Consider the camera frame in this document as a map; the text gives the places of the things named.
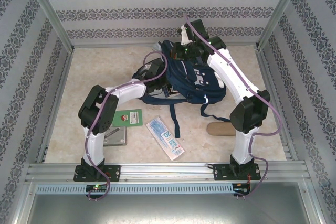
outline navy backpack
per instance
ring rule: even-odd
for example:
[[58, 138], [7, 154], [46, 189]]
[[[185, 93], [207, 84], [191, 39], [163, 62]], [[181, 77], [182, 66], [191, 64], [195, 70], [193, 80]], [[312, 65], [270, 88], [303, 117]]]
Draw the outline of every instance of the navy backpack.
[[[215, 119], [230, 122], [229, 119], [207, 115], [204, 110], [209, 104], [214, 104], [221, 101], [226, 94], [226, 87], [219, 77], [216, 77], [215, 71], [207, 64], [197, 63], [197, 60], [174, 60], [171, 58], [171, 49], [173, 44], [164, 40], [159, 43], [161, 51], [167, 57], [168, 67], [165, 77], [165, 83], [162, 89], [152, 93], [146, 93], [140, 99], [146, 104], [152, 105], [169, 105], [171, 117], [175, 123], [175, 137], [180, 137], [180, 126], [176, 118], [174, 104], [189, 102], [191, 104], [203, 104], [201, 106], [201, 116], [213, 116]], [[133, 78], [141, 79], [146, 70], [141, 67]], [[178, 96], [171, 97], [169, 87], [174, 91], [178, 91]]]

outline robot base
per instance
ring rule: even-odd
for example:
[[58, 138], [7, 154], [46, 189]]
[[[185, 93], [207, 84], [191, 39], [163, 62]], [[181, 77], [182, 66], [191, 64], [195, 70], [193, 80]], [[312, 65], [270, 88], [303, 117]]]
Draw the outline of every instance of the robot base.
[[209, 164], [208, 168], [213, 170], [215, 180], [260, 180], [260, 170], [254, 159], [244, 165], [239, 165], [230, 156], [230, 163]]
[[[120, 165], [105, 165], [105, 159], [98, 165], [98, 168], [109, 176], [111, 182], [118, 182], [120, 178]], [[75, 182], [93, 182], [93, 181], [106, 181], [93, 166], [89, 165], [81, 159], [81, 164], [76, 166]]]

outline marble surface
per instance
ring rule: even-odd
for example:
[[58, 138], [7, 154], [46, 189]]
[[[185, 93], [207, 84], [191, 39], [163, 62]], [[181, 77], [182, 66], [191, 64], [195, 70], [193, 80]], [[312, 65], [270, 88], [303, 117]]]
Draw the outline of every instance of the marble surface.
[[[252, 46], [228, 47], [235, 62], [243, 73], [260, 89], [264, 82]], [[78, 163], [84, 153], [85, 136], [78, 118], [78, 110], [92, 86], [112, 87], [130, 80], [133, 73], [142, 65], [143, 57], [151, 48], [91, 48], [76, 49], [71, 63], [65, 90], [62, 96], [56, 123], [52, 132], [46, 163]], [[176, 114], [181, 128], [179, 143], [185, 149], [175, 162], [227, 162], [235, 145], [234, 136], [210, 136], [206, 132], [213, 118], [204, 118], [199, 113], [201, 105], [177, 104]], [[206, 112], [229, 117], [235, 107], [228, 91], [222, 102], [209, 105]], [[132, 100], [118, 107], [118, 110], [142, 109], [143, 122], [160, 116], [167, 127], [174, 132], [169, 106], [147, 105], [141, 100]], [[261, 127], [261, 132], [276, 130], [272, 112]], [[257, 137], [253, 154], [269, 161], [285, 161], [286, 157], [279, 135]], [[104, 147], [106, 162], [116, 163], [157, 163], [171, 162], [145, 125], [129, 127], [127, 145]]]

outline small green box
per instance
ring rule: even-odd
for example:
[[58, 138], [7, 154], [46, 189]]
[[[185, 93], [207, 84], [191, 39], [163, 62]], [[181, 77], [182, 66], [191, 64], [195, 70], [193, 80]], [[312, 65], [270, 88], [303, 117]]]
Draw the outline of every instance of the small green box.
[[113, 127], [133, 127], [142, 125], [142, 111], [137, 110], [120, 110], [114, 114]]

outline wooden block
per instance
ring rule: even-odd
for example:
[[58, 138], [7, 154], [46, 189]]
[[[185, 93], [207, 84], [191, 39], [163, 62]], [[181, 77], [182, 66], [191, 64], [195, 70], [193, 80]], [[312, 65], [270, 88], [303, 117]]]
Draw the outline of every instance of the wooden block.
[[206, 131], [212, 136], [235, 136], [236, 129], [231, 123], [214, 122], [208, 124]]

